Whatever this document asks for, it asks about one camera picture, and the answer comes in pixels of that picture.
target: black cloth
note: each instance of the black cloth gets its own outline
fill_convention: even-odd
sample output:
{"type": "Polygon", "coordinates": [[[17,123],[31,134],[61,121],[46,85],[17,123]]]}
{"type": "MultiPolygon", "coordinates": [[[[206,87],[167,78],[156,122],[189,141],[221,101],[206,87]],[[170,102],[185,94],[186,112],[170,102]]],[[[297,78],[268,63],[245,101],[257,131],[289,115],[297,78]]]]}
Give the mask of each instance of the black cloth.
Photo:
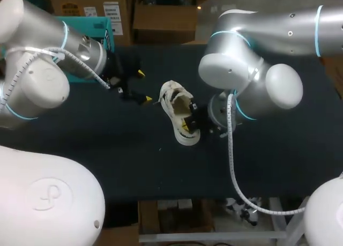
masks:
{"type": "MultiPolygon", "coordinates": [[[[198,77],[204,46],[139,46],[146,74],[132,88],[158,100],[162,84],[181,83],[200,104],[216,90],[198,77]]],[[[314,58],[268,57],[291,65],[302,102],[282,115],[246,122],[234,133],[236,176],[247,196],[306,196],[343,171],[343,106],[314,58]]],[[[68,100],[27,126],[0,131],[0,145],[55,154],[87,167],[107,201],[235,197],[227,138],[180,145],[159,104],[121,102],[99,84],[71,84],[68,100]]]]}

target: white sneaker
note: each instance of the white sneaker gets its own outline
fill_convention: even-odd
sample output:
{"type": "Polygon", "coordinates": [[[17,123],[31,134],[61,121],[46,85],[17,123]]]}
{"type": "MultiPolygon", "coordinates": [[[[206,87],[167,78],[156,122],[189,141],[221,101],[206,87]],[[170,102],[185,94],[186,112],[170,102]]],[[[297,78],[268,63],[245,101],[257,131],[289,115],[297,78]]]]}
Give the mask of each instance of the white sneaker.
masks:
{"type": "Polygon", "coordinates": [[[175,81],[168,81],[161,88],[159,101],[173,124],[177,141],[184,146],[195,145],[200,140],[200,130],[190,133],[184,120],[192,115],[189,108],[192,99],[193,95],[175,81]]]}

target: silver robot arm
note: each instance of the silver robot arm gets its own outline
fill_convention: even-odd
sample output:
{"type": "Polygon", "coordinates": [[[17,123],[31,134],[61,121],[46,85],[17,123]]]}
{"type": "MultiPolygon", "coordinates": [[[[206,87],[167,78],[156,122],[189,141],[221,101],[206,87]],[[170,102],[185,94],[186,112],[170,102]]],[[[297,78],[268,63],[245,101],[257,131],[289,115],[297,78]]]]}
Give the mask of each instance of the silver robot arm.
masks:
{"type": "Polygon", "coordinates": [[[225,128],[227,95],[236,94],[236,121],[297,106],[303,94],[297,72],[285,64],[270,65],[255,51],[321,57],[342,53],[342,8],[320,6],[289,13],[243,10],[224,12],[199,65],[200,77],[225,90],[208,107],[211,120],[225,128]]]}
{"type": "Polygon", "coordinates": [[[16,128],[60,106],[69,95],[63,71],[96,79],[107,89],[120,87],[124,100],[142,104],[150,99],[128,89],[129,78],[144,77],[132,50],[105,50],[99,42],[25,0],[2,0],[0,23],[0,43],[6,49],[5,78],[0,80],[0,127],[16,128]]]}

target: metal frame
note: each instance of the metal frame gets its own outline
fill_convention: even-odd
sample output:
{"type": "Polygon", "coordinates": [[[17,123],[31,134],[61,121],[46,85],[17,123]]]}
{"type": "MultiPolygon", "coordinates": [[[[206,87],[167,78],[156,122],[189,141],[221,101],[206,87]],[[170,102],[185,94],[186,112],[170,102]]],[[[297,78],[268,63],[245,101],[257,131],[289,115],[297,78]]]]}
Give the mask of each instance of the metal frame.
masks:
{"type": "MultiPolygon", "coordinates": [[[[309,197],[305,198],[300,207],[304,207],[309,197]]],[[[270,208],[282,211],[279,198],[269,199],[270,208]]],[[[223,242],[232,240],[250,239],[276,239],[277,246],[297,246],[299,239],[304,234],[303,213],[294,215],[286,224],[283,216],[272,216],[274,231],[263,232],[234,232],[234,233],[190,233],[190,234],[151,234],[140,235],[140,243],[158,242],[223,242]]]]}

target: cable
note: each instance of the cable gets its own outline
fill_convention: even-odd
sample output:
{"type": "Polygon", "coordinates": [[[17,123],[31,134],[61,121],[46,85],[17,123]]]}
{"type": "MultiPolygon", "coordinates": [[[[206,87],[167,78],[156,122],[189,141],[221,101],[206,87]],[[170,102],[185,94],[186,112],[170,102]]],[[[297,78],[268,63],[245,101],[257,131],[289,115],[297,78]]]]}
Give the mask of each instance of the cable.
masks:
{"type": "Polygon", "coordinates": [[[231,179],[232,183],[235,187],[236,192],[238,195],[241,197],[241,199],[250,207],[265,213],[269,215],[295,215],[299,214],[305,211],[305,208],[300,208],[298,210],[293,210],[293,211],[271,211],[271,210],[266,210],[265,208],[261,208],[254,203],[252,203],[250,200],[246,198],[246,196],[242,193],[240,187],[238,186],[236,176],[235,176],[235,169],[234,169],[234,155],[233,155],[233,136],[232,136],[232,105],[233,102],[235,101],[235,96],[233,94],[230,94],[228,99],[227,99],[227,131],[228,131],[228,146],[229,146],[229,168],[230,168],[230,174],[231,174],[231,179]]]}
{"type": "MultiPolygon", "coordinates": [[[[22,48],[14,48],[10,50],[10,53],[15,52],[17,50],[23,50],[22,48]]],[[[5,93],[4,98],[1,99],[0,101],[0,113],[2,112],[3,108],[6,106],[7,101],[17,84],[18,80],[20,79],[20,76],[22,75],[23,72],[29,67],[29,65],[37,59],[41,54],[47,54],[46,51],[52,51],[52,52],[58,52],[58,53],[63,53],[66,56],[70,57],[74,62],[76,62],[78,65],[80,65],[82,68],[84,68],[86,71],[88,71],[95,80],[97,80],[103,87],[106,89],[110,89],[110,86],[104,82],[88,65],[86,65],[82,60],[80,60],[78,57],[76,57],[74,54],[70,53],[69,51],[57,47],[51,47],[51,48],[46,48],[44,50],[39,50],[35,54],[33,54],[27,62],[17,71],[17,73],[14,75],[12,82],[9,86],[8,91],[5,93]]]]}
{"type": "Polygon", "coordinates": [[[66,56],[70,57],[74,62],[79,64],[82,68],[84,68],[86,71],[88,71],[95,80],[97,80],[103,87],[106,89],[111,89],[111,87],[104,82],[94,71],[91,69],[88,65],[86,65],[82,60],[80,60],[77,56],[75,56],[73,53],[70,53],[69,51],[61,48],[47,48],[45,50],[49,50],[52,52],[59,52],[59,53],[64,53],[66,56]]]}

